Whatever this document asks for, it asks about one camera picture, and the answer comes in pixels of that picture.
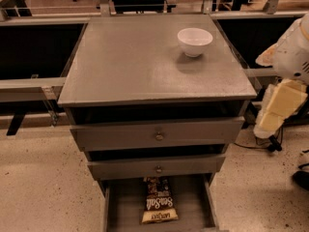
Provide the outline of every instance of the drawer knob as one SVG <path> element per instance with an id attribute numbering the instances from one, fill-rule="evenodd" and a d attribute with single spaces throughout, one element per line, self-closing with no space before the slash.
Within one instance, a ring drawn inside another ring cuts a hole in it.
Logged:
<path id="1" fill-rule="evenodd" d="M 156 141 L 162 141 L 163 138 L 164 138 L 164 136 L 160 132 L 158 132 L 155 136 Z"/>
<path id="2" fill-rule="evenodd" d="M 156 169 L 155 169 L 155 172 L 156 172 L 157 174 L 162 173 L 162 168 L 161 168 L 160 166 L 157 166 Z"/>

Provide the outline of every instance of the concrete floor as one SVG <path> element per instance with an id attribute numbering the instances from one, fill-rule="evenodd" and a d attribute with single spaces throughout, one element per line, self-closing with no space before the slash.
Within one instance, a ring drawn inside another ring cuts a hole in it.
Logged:
<path id="1" fill-rule="evenodd" d="M 102 231 L 104 198 L 70 135 L 66 117 L 26 117 L 15 136 L 0 119 L 0 231 Z M 309 231 L 309 191 L 293 183 L 309 126 L 285 128 L 283 151 L 231 145 L 211 195 L 221 229 L 230 232 Z M 255 144 L 252 129 L 237 143 Z"/>

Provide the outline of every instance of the snack bag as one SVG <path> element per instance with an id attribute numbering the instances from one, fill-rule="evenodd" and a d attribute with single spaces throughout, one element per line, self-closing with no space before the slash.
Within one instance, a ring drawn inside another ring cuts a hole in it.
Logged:
<path id="1" fill-rule="evenodd" d="M 171 190 L 166 177 L 148 177 L 147 199 L 142 223 L 163 222 L 178 219 Z"/>

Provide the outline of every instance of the gray cabinet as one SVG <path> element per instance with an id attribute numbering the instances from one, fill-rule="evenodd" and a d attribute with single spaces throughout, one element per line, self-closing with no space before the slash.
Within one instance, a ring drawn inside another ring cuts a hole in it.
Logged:
<path id="1" fill-rule="evenodd" d="M 178 47 L 185 27 L 214 35 L 202 56 Z M 91 19 L 59 104 L 105 196 L 104 231 L 219 231 L 209 185 L 255 96 L 205 14 Z M 146 176 L 169 176 L 179 220 L 140 224 Z"/>

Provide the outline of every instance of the closed drawer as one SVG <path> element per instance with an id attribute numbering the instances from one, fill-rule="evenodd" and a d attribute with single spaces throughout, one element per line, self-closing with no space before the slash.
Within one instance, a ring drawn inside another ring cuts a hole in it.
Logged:
<path id="1" fill-rule="evenodd" d="M 90 161 L 88 167 L 96 180 L 174 176 L 220 171 L 224 154 L 168 158 L 117 159 Z"/>
<path id="2" fill-rule="evenodd" d="M 104 232 L 219 232 L 209 183 L 204 175 L 169 177 L 178 220 L 141 224 L 146 186 L 142 178 L 104 183 Z"/>
<path id="3" fill-rule="evenodd" d="M 82 151 L 225 144 L 235 141 L 243 122 L 234 117 L 92 124 L 71 132 Z"/>

